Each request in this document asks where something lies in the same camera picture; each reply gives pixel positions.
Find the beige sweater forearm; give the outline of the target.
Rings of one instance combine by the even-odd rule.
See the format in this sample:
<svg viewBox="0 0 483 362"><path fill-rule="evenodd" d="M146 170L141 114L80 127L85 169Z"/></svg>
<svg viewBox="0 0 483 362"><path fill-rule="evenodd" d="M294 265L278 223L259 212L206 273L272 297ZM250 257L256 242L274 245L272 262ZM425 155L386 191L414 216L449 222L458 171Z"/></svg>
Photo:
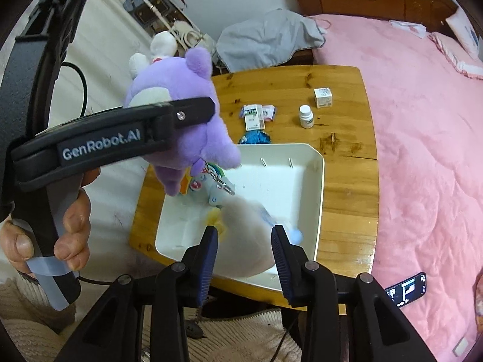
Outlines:
<svg viewBox="0 0 483 362"><path fill-rule="evenodd" d="M1 284L1 322L27 361L53 361L77 326L76 305L50 306L38 281L18 273Z"/></svg>

